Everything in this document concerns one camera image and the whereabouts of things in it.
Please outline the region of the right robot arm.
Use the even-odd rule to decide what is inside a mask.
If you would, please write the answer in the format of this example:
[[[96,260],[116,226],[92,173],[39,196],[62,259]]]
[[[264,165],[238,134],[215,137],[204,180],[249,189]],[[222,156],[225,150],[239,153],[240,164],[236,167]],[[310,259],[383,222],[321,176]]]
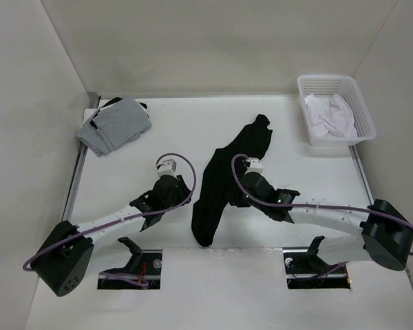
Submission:
[[[307,267],[326,267],[351,261],[373,261],[393,271],[403,271],[413,243],[413,229],[388,202],[377,199],[365,212],[325,209],[319,202],[305,203],[296,190],[275,189],[260,174],[248,170],[237,176],[230,203],[252,206],[277,222],[329,228],[341,236],[316,236],[304,254]]]

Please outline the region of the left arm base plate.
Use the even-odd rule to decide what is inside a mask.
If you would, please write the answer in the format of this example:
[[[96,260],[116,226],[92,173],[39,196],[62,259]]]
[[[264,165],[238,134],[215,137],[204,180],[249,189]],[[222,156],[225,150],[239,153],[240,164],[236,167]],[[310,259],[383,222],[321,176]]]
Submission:
[[[162,273],[162,250],[144,250],[132,255],[121,268],[102,271],[98,275],[99,290],[159,290]]]

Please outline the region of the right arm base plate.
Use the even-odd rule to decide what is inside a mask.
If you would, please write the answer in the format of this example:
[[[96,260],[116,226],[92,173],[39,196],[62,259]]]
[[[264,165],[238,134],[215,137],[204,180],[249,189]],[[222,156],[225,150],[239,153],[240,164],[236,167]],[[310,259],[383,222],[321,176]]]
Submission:
[[[350,289],[345,264],[328,265],[306,249],[283,250],[286,284],[289,289]]]

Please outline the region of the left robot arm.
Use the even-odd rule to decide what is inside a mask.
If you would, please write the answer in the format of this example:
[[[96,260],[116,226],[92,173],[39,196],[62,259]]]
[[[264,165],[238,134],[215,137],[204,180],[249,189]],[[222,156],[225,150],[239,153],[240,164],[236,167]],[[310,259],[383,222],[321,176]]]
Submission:
[[[156,225],[165,213],[188,204],[192,194],[181,175],[163,175],[151,190],[106,217],[77,225],[57,224],[27,267],[62,297],[84,279],[93,251],[117,240],[130,249],[118,255],[117,266],[133,274],[140,268],[142,252],[127,236]]]

